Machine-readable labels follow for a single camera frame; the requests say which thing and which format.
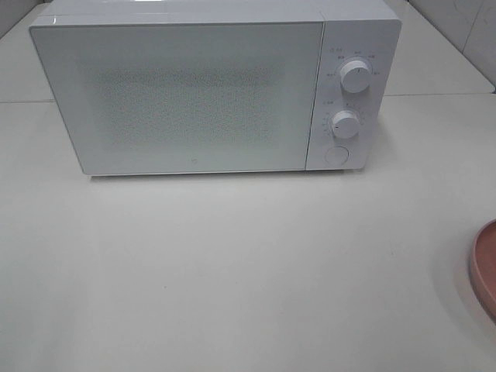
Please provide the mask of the round door release button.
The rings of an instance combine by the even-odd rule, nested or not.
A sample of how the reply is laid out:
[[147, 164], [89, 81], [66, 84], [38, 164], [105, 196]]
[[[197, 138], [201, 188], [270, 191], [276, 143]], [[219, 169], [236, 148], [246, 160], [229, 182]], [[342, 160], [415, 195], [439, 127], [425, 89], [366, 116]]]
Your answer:
[[344, 146], [334, 146], [325, 154], [325, 161], [330, 167], [341, 168], [349, 159], [349, 151]]

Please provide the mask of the pink round plate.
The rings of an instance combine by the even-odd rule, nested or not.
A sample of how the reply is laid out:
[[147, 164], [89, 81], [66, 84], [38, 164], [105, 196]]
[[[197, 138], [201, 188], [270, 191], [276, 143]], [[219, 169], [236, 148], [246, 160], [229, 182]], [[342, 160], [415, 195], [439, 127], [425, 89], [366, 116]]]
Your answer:
[[477, 233], [470, 251], [470, 283], [481, 306], [495, 322], [495, 221]]

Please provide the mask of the white microwave door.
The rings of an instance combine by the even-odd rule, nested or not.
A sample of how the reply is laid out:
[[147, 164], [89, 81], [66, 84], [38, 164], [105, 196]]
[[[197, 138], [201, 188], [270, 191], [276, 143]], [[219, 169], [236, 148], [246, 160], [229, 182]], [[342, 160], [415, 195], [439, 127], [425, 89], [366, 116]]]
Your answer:
[[91, 176], [304, 169], [320, 22], [34, 26]]

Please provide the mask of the lower white dial knob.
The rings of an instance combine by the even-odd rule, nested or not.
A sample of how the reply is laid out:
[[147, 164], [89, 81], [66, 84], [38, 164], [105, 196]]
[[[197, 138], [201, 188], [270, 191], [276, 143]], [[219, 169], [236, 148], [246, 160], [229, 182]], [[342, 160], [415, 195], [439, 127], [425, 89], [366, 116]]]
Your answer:
[[359, 116], [349, 110], [337, 112], [331, 118], [332, 134], [339, 139], [347, 140], [354, 137], [360, 129]]

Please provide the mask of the white dial knob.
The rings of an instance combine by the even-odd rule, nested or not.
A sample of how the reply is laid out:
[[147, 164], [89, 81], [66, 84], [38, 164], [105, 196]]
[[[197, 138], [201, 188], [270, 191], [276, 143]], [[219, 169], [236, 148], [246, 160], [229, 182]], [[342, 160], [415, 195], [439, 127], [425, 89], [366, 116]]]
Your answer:
[[370, 86], [373, 68], [363, 58], [345, 60], [338, 68], [341, 87], [348, 93], [357, 94]]
[[337, 112], [331, 118], [332, 134], [339, 139], [347, 140], [354, 137], [360, 129], [359, 116], [349, 110]]

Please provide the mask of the upper white dial knob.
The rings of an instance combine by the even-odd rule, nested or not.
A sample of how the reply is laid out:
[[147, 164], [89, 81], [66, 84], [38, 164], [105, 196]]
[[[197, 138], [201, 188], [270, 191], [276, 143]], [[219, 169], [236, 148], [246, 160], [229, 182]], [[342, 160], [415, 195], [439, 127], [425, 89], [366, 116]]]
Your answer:
[[373, 68], [363, 58], [345, 60], [338, 68], [341, 87], [348, 93], [357, 94], [370, 86]]

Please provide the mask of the white microwave oven body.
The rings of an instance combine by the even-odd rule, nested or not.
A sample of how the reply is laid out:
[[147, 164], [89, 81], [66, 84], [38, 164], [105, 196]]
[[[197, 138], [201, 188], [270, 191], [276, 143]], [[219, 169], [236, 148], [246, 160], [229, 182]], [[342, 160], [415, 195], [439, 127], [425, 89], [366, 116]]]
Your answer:
[[[374, 141], [401, 32], [401, 20], [382, 1], [54, 1], [36, 18], [29, 34], [34, 26], [301, 22], [320, 22], [323, 28], [308, 152], [300, 171], [360, 169]], [[354, 57], [365, 59], [373, 68], [370, 86], [357, 94], [341, 87], [338, 73], [339, 66]], [[353, 111], [360, 119], [359, 132], [350, 139], [332, 134], [331, 118], [342, 110]], [[350, 153], [341, 168], [330, 167], [325, 160], [326, 152], [334, 146], [344, 146]]]

